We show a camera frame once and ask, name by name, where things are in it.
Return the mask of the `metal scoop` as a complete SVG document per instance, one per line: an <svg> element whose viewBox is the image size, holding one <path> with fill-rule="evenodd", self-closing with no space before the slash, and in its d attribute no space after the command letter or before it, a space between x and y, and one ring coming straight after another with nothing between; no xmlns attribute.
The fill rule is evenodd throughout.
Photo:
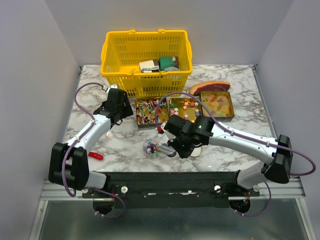
<svg viewBox="0 0 320 240"><path fill-rule="evenodd" d="M175 157L177 154L176 150L170 147L167 143L162 143L157 150L170 158Z"/></svg>

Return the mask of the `tin of lollipops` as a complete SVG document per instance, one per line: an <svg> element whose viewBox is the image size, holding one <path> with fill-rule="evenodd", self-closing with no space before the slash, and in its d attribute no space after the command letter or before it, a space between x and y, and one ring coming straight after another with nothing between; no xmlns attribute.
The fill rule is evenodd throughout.
<svg viewBox="0 0 320 240"><path fill-rule="evenodd" d="M157 111L156 107L160 97L137 98L135 100L136 123L138 129L152 129L155 123L160 126L169 118L167 101L160 103Z"/></svg>

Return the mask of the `tin of star candies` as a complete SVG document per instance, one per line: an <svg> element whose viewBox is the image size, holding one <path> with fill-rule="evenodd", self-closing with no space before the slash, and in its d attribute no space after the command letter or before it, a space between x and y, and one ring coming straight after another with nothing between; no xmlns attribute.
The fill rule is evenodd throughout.
<svg viewBox="0 0 320 240"><path fill-rule="evenodd" d="M173 97L169 100L169 114L195 122L203 114L200 104L193 98Z"/></svg>

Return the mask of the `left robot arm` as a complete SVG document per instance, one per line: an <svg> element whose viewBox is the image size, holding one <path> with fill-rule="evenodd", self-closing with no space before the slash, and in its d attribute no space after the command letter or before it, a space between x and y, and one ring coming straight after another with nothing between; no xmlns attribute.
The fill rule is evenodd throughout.
<svg viewBox="0 0 320 240"><path fill-rule="evenodd" d="M127 92L112 85L106 90L106 101L93 113L90 122L66 143L57 142L51 150L48 180L66 189L93 188L101 198L107 197L111 185L103 173L89 170L88 155L98 140L113 126L133 115Z"/></svg>

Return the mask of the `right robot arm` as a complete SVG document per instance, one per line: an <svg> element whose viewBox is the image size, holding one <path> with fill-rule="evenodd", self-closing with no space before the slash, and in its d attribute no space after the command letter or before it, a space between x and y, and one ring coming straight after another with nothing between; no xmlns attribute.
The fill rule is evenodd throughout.
<svg viewBox="0 0 320 240"><path fill-rule="evenodd" d="M262 137L237 131L210 117L198 116L195 122L172 115L160 126L168 137L167 144L180 158L188 158L195 148L218 146L249 155L259 162L235 173L230 191L241 196L262 182L287 184L292 165L291 140L286 135L278 138Z"/></svg>

